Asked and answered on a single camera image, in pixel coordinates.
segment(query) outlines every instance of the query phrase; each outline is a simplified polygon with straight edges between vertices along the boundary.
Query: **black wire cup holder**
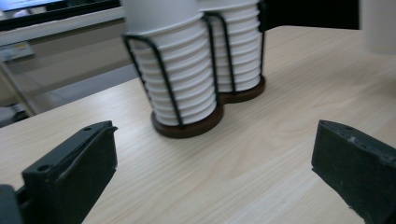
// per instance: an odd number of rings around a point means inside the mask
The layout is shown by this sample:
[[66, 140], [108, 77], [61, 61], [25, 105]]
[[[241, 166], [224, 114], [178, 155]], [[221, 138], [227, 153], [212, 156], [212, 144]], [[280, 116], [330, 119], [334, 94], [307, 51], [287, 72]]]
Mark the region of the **black wire cup holder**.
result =
[[249, 90], [246, 90], [246, 91], [237, 91], [236, 90], [235, 77], [234, 77], [234, 71], [233, 71], [233, 56], [232, 56], [232, 51], [231, 51], [231, 46], [230, 46], [230, 37], [229, 37], [228, 25], [227, 25], [226, 20], [224, 19], [224, 17], [221, 15], [221, 12], [219, 12], [219, 11], [210, 11], [210, 12], [205, 13], [207, 17], [216, 18], [218, 21], [220, 21], [221, 27], [222, 27], [222, 30], [224, 33], [224, 43], [226, 46], [227, 61], [228, 61], [228, 65], [229, 65], [228, 67], [229, 67], [232, 91], [219, 93], [220, 101], [223, 105], [249, 101], [249, 100], [254, 99], [257, 96], [261, 95], [265, 90], [266, 79], [263, 75], [264, 74], [263, 62], [264, 62], [265, 27], [266, 27], [267, 6], [266, 6], [265, 2], [263, 0], [261, 0], [257, 4], [257, 8], [260, 11], [260, 14], [258, 15], [258, 20], [261, 22], [261, 24], [259, 26], [259, 32], [262, 33], [261, 64], [260, 64], [261, 80], [260, 80], [259, 84], [257, 84], [255, 87], [253, 87]]
[[[206, 24], [207, 31], [208, 31], [208, 38], [209, 38], [209, 43], [210, 43], [209, 47], [210, 47], [210, 52], [211, 52], [211, 62], [212, 62], [212, 71], [213, 71], [213, 81], [214, 81], [214, 87], [215, 87], [217, 106], [216, 106], [215, 110], [209, 116], [207, 116], [205, 119], [202, 119], [200, 121], [197, 121], [197, 122], [194, 122], [191, 124], [185, 124], [183, 121], [183, 118], [181, 117], [180, 109], [177, 104], [177, 99], [176, 99], [176, 96], [172, 89], [172, 83], [169, 80], [168, 72], [166, 70], [166, 64], [164, 63], [161, 51], [158, 49], [155, 42], [152, 41], [149, 37], [144, 36], [144, 35], [133, 35], [133, 34], [122, 35], [122, 39], [123, 39], [125, 48], [127, 48], [127, 50], [128, 50], [128, 53], [132, 60], [132, 63], [134, 64], [136, 72], [140, 77], [139, 79], [142, 83], [142, 86], [145, 89], [146, 95], [150, 101], [151, 101], [151, 99], [149, 96], [149, 91], [146, 87], [146, 81], [143, 78], [143, 73], [142, 73], [142, 71], [139, 67], [139, 63], [135, 57], [134, 49], [131, 46], [131, 40], [143, 42], [144, 44], [149, 46], [149, 48], [154, 53], [155, 59], [157, 60], [159, 68], [161, 70], [165, 87], [169, 93], [169, 97], [171, 99], [171, 104], [172, 104], [172, 107], [173, 107], [176, 117], [177, 117], [177, 125], [176, 126], [167, 126], [167, 125], [161, 124], [156, 119], [155, 113], [153, 111], [151, 113], [151, 121], [154, 126], [154, 129], [158, 133], [160, 133], [164, 136], [167, 136], [167, 137], [171, 137], [171, 138], [189, 138], [189, 137], [194, 137], [194, 136], [200, 135], [202, 133], [206, 133], [209, 130], [213, 129], [221, 121], [223, 114], [224, 114], [224, 105], [225, 104], [234, 104], [234, 103], [245, 102], [245, 101], [251, 100], [251, 99], [259, 96], [260, 94], [262, 94], [264, 92], [266, 81], [265, 81], [265, 77], [263, 76], [262, 64], [263, 64], [263, 60], [264, 60], [266, 5], [265, 5], [264, 1], [261, 0], [257, 6], [260, 11], [260, 14], [258, 17], [259, 17], [259, 20], [261, 21], [259, 31], [262, 33], [262, 55], [261, 55], [262, 62], [261, 62], [261, 73], [260, 73], [261, 81], [256, 87], [253, 87], [252, 89], [247, 90], [247, 91], [237, 91], [236, 90], [235, 79], [234, 79], [234, 75], [233, 75], [233, 57], [231, 54], [227, 22], [224, 20], [224, 18], [221, 16], [221, 14], [219, 12], [206, 12], [204, 14], [204, 16], [202, 17], [202, 21]], [[226, 51], [227, 51], [227, 61], [229, 64], [228, 67], [229, 67], [229, 71], [230, 71], [230, 79], [232, 82], [232, 91], [231, 92], [226, 92], [226, 93], [219, 92], [217, 62], [216, 62], [216, 52], [215, 52], [215, 40], [214, 40], [213, 26], [212, 26], [211, 18], [216, 18], [216, 19], [220, 20], [220, 22], [222, 24], [222, 29], [224, 31], [224, 40], [225, 40], [225, 44], [226, 44], [225, 46], [226, 46]]]

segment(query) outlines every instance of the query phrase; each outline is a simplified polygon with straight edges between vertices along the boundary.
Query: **paper cup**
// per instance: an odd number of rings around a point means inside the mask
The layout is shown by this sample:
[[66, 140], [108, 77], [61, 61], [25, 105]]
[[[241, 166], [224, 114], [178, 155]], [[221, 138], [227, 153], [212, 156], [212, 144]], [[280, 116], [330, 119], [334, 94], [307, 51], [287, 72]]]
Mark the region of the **paper cup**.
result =
[[[211, 64], [209, 52], [207, 52], [207, 54], [201, 55], [199, 58], [195, 58], [189, 64], [185, 64], [180, 67], [166, 68], [166, 71], [168, 78], [170, 80], [176, 81], [188, 77], [187, 74], [195, 73], [195, 71], [201, 69], [202, 67], [206, 67], [208, 64]], [[143, 77], [148, 82], [155, 79], [163, 79], [163, 73], [160, 69], [146, 69], [142, 67], [141, 70]]]
[[[200, 83], [200, 85], [195, 86], [191, 89], [183, 89], [178, 91], [175, 94], [175, 97], [177, 100], [184, 100], [188, 99], [191, 97], [196, 96], [197, 94], [200, 94], [203, 92], [203, 90], [208, 90], [209, 87], [213, 86], [213, 79], [212, 78], [207, 78], [204, 80], [204, 82]], [[148, 90], [148, 95], [151, 97], [153, 102], [168, 102], [170, 103], [170, 96], [168, 91], [167, 92], [156, 92], [156, 91], [150, 91]]]
[[[191, 115], [187, 116], [186, 118], [183, 118], [184, 124], [192, 124], [195, 122], [198, 122], [200, 120], [203, 120], [207, 118], [216, 108], [216, 102], [212, 103], [209, 108], [205, 109], [201, 113], [198, 113], [196, 115]], [[177, 119], [167, 119], [167, 118], [162, 118], [156, 114], [157, 120], [164, 125], [169, 125], [169, 126], [176, 126], [178, 125]]]
[[[200, 49], [208, 49], [207, 40], [199, 39], [196, 42], [191, 43], [191, 46], [186, 49], [184, 52], [180, 54], [172, 54], [172, 51], [168, 51], [163, 53], [163, 61], [166, 63], [172, 63], [173, 61], [183, 60], [186, 57], [190, 57], [192, 54], [195, 54]], [[154, 58], [138, 58], [138, 61], [143, 65], [158, 65], [158, 60]]]
[[258, 0], [198, 0], [198, 6], [202, 11], [214, 11], [251, 6], [258, 2]]
[[[168, 71], [176, 71], [179, 69], [184, 69], [185, 67], [190, 66], [192, 64], [195, 64], [197, 61], [201, 61], [203, 58], [208, 58], [209, 53], [210, 52], [208, 48], [200, 48], [196, 50], [195, 53], [182, 57], [178, 60], [172, 60], [172, 61], [164, 60], [163, 62]], [[144, 61], [139, 61], [139, 64], [142, 67], [142, 71], [160, 69], [158, 62], [145, 63]]]
[[[249, 39], [244, 41], [233, 43], [231, 45], [231, 54], [239, 55], [249, 52], [252, 48], [259, 48], [260, 41], [259, 41], [259, 34], [251, 36]], [[218, 45], [216, 46], [216, 57], [224, 57], [227, 55], [227, 50], [225, 45]]]
[[[252, 68], [250, 70], [247, 70], [246, 72], [239, 73], [239, 74], [234, 74], [234, 81], [235, 83], [241, 83], [241, 82], [246, 82], [254, 77], [257, 77], [260, 75], [261, 69], [260, 67]], [[231, 84], [231, 77], [230, 75], [218, 75], [218, 83], [219, 84]]]
[[[259, 59], [261, 57], [261, 51], [259, 48], [250, 49], [248, 52], [243, 54], [232, 55], [233, 65], [249, 62], [253, 59]], [[228, 66], [228, 57], [226, 55], [218, 56], [217, 66]]]
[[[230, 45], [234, 45], [235, 43], [238, 44], [240, 42], [246, 41], [247, 39], [250, 39], [252, 36], [258, 36], [260, 34], [258, 30], [259, 25], [260, 23], [256, 21], [253, 26], [247, 27], [243, 30], [238, 30], [229, 33]], [[215, 35], [215, 46], [222, 47], [224, 45], [225, 45], [224, 35], [223, 34]]]
[[[192, 97], [188, 98], [178, 98], [178, 108], [179, 109], [187, 109], [190, 107], [194, 107], [196, 104], [201, 103], [202, 100], [209, 98], [210, 95], [215, 94], [215, 88], [212, 86], [208, 86], [206, 89], [201, 89], [201, 92], [193, 95]], [[160, 108], [162, 110], [172, 110], [173, 106], [170, 102], [170, 99], [161, 99], [155, 100], [154, 106]]]
[[[259, 11], [253, 15], [248, 15], [248, 17], [238, 18], [238, 20], [234, 21], [227, 21], [228, 32], [232, 34], [235, 31], [243, 30], [246, 27], [259, 26], [260, 23], [257, 23], [257, 15], [259, 15]], [[222, 23], [220, 21], [213, 22], [213, 30], [215, 31], [215, 35], [224, 34]]]
[[232, 7], [221, 10], [221, 15], [226, 21], [236, 20], [237, 18], [246, 17], [247, 15], [253, 15], [257, 13], [257, 5], [246, 4], [241, 7]]
[[[212, 68], [207, 67], [202, 72], [199, 72], [188, 79], [182, 81], [171, 81], [172, 89], [175, 94], [180, 94], [185, 90], [190, 90], [202, 84], [205, 80], [212, 78]], [[146, 83], [146, 87], [155, 93], [167, 93], [168, 89], [164, 82], [161, 83]]]
[[[149, 37], [157, 46], [157, 48], [172, 46], [173, 44], [189, 39], [190, 36], [195, 36], [205, 29], [203, 23], [198, 18], [196, 21], [186, 23], [183, 26], [171, 29], [165, 32], [148, 33], [145, 36]], [[150, 49], [146, 43], [141, 41], [133, 41], [134, 49]]]
[[[193, 116], [198, 113], [201, 113], [204, 110], [208, 109], [210, 105], [212, 105], [215, 101], [216, 101], [216, 97], [214, 94], [210, 95], [207, 99], [204, 99], [203, 101], [200, 102], [197, 99], [197, 101], [195, 101], [196, 102], [195, 106], [191, 106], [186, 109], [179, 109], [180, 116], [182, 118], [186, 118], [188, 116]], [[162, 110], [160, 108], [154, 107], [154, 111], [158, 116], [164, 119], [175, 119], [177, 117], [174, 109]]]
[[[161, 52], [163, 59], [172, 59], [191, 53], [191, 49], [194, 49], [197, 45], [202, 45], [203, 42], [208, 43], [205, 37], [205, 30], [171, 45], [160, 46], [158, 50]], [[152, 49], [134, 49], [134, 54], [139, 60], [157, 60]]]
[[[237, 73], [243, 73], [244, 71], [247, 71], [252, 68], [256, 68], [261, 64], [260, 60], [261, 60], [261, 58], [254, 58], [253, 60], [251, 60], [249, 62], [234, 65], [233, 71], [237, 74]], [[228, 65], [218, 66], [218, 72], [219, 72], [219, 74], [227, 74], [227, 73], [230, 73], [230, 69], [229, 69]]]
[[163, 32], [201, 15], [195, 1], [121, 0], [128, 31], [136, 35]]
[[[251, 80], [240, 82], [236, 84], [237, 91], [247, 91], [254, 87], [256, 87], [260, 83], [261, 77], [256, 76]], [[220, 92], [230, 92], [232, 91], [231, 84], [219, 84], [219, 91]]]

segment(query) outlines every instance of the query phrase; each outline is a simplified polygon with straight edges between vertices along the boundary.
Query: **wooden table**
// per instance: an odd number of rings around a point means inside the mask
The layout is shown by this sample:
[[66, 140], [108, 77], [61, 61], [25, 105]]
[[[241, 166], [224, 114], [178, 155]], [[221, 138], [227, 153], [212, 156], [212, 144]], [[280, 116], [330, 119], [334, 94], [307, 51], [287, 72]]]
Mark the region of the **wooden table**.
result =
[[311, 171], [318, 121], [396, 147], [396, 57], [367, 52], [359, 31], [267, 32], [267, 90], [226, 105], [212, 131], [158, 135], [138, 80], [0, 129], [0, 183], [80, 128], [113, 120], [119, 167], [85, 223], [363, 223]]

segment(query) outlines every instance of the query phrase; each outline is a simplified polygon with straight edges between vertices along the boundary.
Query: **round wooden base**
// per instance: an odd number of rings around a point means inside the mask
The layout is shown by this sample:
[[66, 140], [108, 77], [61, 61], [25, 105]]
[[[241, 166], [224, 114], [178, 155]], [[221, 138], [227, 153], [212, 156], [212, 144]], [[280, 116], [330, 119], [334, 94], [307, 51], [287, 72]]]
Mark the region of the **round wooden base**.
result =
[[200, 120], [198, 122], [187, 124], [183, 128], [178, 126], [166, 126], [158, 122], [155, 118], [155, 114], [151, 113], [151, 121], [154, 129], [170, 138], [190, 138], [203, 133], [208, 132], [213, 129], [221, 121], [224, 114], [224, 106], [219, 105], [207, 118]]
[[245, 102], [245, 101], [249, 101], [251, 99], [254, 99], [256, 97], [258, 97], [259, 95], [261, 95], [264, 90], [265, 90], [265, 77], [261, 76], [261, 80], [260, 83], [247, 91], [238, 91], [236, 93], [232, 93], [232, 92], [221, 92], [219, 94], [220, 97], [220, 102], [222, 105], [226, 105], [226, 104], [236, 104], [236, 103], [241, 103], [241, 102]]

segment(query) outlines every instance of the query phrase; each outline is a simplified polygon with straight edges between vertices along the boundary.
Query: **screw hole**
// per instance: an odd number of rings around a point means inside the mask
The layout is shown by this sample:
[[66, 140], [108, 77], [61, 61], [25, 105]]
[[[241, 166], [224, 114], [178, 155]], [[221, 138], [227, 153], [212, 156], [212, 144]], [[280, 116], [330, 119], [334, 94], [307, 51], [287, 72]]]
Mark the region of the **screw hole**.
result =
[[47, 171], [47, 170], [49, 170], [50, 169], [50, 166], [49, 165], [42, 165], [42, 166], [40, 166], [40, 167], [38, 167], [38, 171], [39, 172], [44, 172], [44, 171]]

